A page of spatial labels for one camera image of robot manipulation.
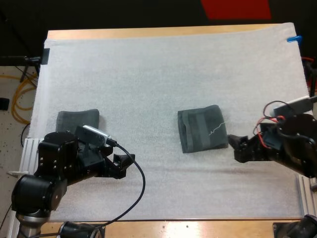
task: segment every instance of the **metal frame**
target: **metal frame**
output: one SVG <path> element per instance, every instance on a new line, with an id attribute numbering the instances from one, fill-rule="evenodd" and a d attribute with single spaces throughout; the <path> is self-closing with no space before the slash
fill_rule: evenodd
<path id="1" fill-rule="evenodd" d="M 312 186 L 315 186 L 316 178 L 307 178 L 298 175 L 299 194 L 302 201 L 303 215 L 317 215 L 317 193 L 312 191 Z"/>
<path id="2" fill-rule="evenodd" d="M 28 171 L 29 174 L 34 174 L 38 166 L 38 145 L 42 140 L 43 139 L 25 139 L 19 169 L 20 171 Z M 15 217 L 15 212 L 11 211 L 6 237 L 16 238 L 18 235 L 19 226 L 20 223 Z"/>

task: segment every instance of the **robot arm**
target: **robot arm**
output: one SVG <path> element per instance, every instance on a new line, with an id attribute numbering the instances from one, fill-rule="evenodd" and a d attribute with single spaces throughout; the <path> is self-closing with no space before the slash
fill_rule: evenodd
<path id="1" fill-rule="evenodd" d="M 251 139 L 228 136 L 236 161 L 276 161 L 309 178 L 317 176 L 317 121 L 313 116 L 294 115 L 260 127 L 261 135 Z"/>
<path id="2" fill-rule="evenodd" d="M 317 177 L 317 121 L 304 114 L 313 109 L 316 99 L 303 98 L 274 109 L 276 123 L 260 123 L 261 132 L 251 139 L 229 135 L 234 159 L 240 163 L 275 161 L 306 177 Z M 264 118 L 272 119 L 265 113 Z M 317 218 L 305 215 L 299 222 L 277 223 L 273 231 L 275 238 L 314 238 Z"/>
<path id="3" fill-rule="evenodd" d="M 12 192 L 12 209 L 20 222 L 19 238 L 41 232 L 68 185 L 90 177 L 126 176 L 133 161 L 128 155 L 113 155 L 113 162 L 108 159 L 113 147 L 106 146 L 106 140 L 89 127 L 77 127 L 75 134 L 53 132 L 45 136 L 38 147 L 38 169 L 34 175 L 22 176 Z"/>

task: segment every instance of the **table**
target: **table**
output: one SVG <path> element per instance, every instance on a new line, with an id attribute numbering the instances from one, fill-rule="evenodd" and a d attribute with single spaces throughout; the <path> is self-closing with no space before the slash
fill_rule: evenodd
<path id="1" fill-rule="evenodd" d="M 193 34 L 228 33 L 257 30 L 272 24 L 227 25 L 198 27 L 134 28 L 134 29 L 93 29 L 56 30 L 48 32 L 48 39 L 102 39 L 151 36 L 178 36 Z M 258 237 L 272 238 L 272 223 L 286 220 L 213 220 L 213 221 L 125 221 L 107 227 L 107 238 L 126 237 Z M 42 233 L 58 231 L 61 223 L 47 223 Z"/>

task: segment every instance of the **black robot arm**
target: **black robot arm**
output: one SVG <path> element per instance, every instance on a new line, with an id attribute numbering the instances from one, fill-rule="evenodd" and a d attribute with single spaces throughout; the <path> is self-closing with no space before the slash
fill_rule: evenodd
<path id="1" fill-rule="evenodd" d="M 124 178 L 133 161 L 127 155 L 113 155 L 111 161 L 107 156 L 112 153 L 104 136 L 84 127 L 75 134 L 47 134 L 38 146 L 38 169 L 22 176 L 12 192 L 12 209 L 21 224 L 18 237 L 40 233 L 68 185 L 90 177 Z"/>
<path id="2" fill-rule="evenodd" d="M 260 127 L 261 134 L 251 139 L 228 136 L 236 161 L 276 161 L 309 178 L 317 176 L 317 122 L 312 115 L 294 115 Z"/>

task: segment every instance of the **white thread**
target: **white thread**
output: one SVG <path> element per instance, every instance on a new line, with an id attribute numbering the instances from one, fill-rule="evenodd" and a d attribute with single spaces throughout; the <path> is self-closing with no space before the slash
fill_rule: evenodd
<path id="1" fill-rule="evenodd" d="M 217 126 L 215 129 L 213 129 L 213 131 L 211 131 L 209 135 L 214 134 L 214 131 L 217 130 L 217 129 L 219 129 L 223 124 L 225 124 L 225 122 L 220 123 L 220 125 Z"/>

